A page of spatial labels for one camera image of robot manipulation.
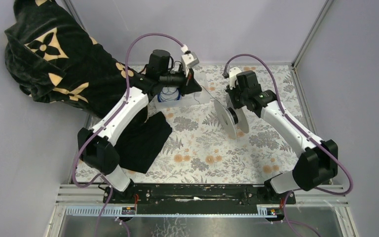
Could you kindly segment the white perforated spool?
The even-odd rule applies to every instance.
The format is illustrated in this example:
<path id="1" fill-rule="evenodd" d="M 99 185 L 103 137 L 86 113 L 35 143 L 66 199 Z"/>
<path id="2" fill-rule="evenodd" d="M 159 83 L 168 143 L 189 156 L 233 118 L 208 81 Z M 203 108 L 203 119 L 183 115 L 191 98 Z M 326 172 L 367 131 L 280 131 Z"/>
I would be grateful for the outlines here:
<path id="1" fill-rule="evenodd" d="M 244 111 L 236 109 L 230 99 L 227 99 L 226 105 L 223 105 L 218 100 L 214 100 L 214 108 L 222 127 L 231 139 L 237 138 L 237 128 L 243 133 L 250 132 Z"/>

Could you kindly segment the aluminium frame rails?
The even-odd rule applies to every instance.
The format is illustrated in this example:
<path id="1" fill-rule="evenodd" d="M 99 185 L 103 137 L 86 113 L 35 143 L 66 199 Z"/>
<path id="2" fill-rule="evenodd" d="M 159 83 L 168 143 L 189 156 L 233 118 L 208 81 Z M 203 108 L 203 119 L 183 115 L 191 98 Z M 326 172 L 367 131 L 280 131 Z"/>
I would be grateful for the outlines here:
<path id="1" fill-rule="evenodd" d="M 334 213 L 343 236 L 358 236 L 346 198 L 325 193 L 324 186 L 269 198 L 263 185 L 157 183 L 136 183 L 124 192 L 104 184 L 86 188 L 62 184 L 47 236 L 57 237 L 61 233 L 63 218 L 67 215 L 129 219 L 260 218 L 270 225 L 285 221 L 300 225 L 287 212 L 289 207 L 328 208 Z"/>

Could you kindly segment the black patterned plush blanket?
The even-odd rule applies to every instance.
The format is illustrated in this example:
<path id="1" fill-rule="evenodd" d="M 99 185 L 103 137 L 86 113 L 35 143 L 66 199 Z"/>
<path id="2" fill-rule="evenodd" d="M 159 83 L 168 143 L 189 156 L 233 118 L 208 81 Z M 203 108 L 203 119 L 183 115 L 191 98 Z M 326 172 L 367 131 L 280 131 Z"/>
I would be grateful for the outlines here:
<path id="1" fill-rule="evenodd" d="M 5 66 L 36 102 L 62 102 L 103 118 L 138 77 L 54 0 L 17 0 L 5 30 Z"/>

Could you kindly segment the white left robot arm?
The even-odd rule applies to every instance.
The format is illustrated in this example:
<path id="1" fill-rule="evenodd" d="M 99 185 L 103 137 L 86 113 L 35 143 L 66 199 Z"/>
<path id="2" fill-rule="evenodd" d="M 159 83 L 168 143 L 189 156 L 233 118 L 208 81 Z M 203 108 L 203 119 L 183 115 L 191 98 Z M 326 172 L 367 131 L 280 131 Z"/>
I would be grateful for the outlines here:
<path id="1" fill-rule="evenodd" d="M 178 88 L 183 96 L 202 91 L 193 70 L 199 58 L 188 49 L 183 52 L 178 70 L 174 71 L 169 66 L 169 52 L 154 50 L 146 64 L 146 72 L 131 79 L 130 89 L 108 114 L 91 129 L 82 128 L 78 132 L 79 159 L 100 172 L 122 203 L 133 198 L 132 180 L 120 167 L 120 155 L 114 148 L 122 132 L 163 88 Z"/>

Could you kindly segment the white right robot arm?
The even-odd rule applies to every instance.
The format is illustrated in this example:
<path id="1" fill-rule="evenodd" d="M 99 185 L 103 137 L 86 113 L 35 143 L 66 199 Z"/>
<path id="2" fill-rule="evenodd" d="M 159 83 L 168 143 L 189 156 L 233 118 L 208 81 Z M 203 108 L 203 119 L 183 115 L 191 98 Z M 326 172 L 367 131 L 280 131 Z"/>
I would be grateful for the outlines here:
<path id="1" fill-rule="evenodd" d="M 278 104 L 273 91 L 262 90 L 253 71 L 243 72 L 238 67 L 230 69 L 225 91 L 227 105 L 216 103 L 215 109 L 231 138 L 236 137 L 237 127 L 244 133 L 249 132 L 250 127 L 242 110 L 245 107 L 271 125 L 298 157 L 293 170 L 265 181 L 263 196 L 267 202 L 278 202 L 283 193 L 290 190 L 309 191 L 337 175 L 337 144 L 333 140 L 323 141 L 299 124 L 284 106 Z"/>

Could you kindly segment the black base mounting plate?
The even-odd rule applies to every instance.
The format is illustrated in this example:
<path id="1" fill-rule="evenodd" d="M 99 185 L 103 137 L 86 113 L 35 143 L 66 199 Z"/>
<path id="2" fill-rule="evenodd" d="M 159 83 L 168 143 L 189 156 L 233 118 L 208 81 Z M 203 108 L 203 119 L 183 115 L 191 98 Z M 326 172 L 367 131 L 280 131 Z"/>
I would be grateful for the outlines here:
<path id="1" fill-rule="evenodd" d="M 122 193 L 103 190 L 103 202 L 148 215 L 276 215 L 283 203 L 296 204 L 294 194 L 272 194 L 263 185 L 131 183 Z"/>

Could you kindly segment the black folded cloth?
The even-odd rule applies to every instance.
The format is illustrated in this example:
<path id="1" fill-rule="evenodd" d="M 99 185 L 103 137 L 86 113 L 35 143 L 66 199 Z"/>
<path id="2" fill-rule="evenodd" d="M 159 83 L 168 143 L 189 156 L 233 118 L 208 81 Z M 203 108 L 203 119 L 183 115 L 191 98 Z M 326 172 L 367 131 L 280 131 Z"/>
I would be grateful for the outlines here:
<path id="1" fill-rule="evenodd" d="M 161 152 L 172 128 L 162 112 L 149 116 L 143 108 L 121 133 L 114 146 L 119 154 L 120 167 L 147 173 Z"/>

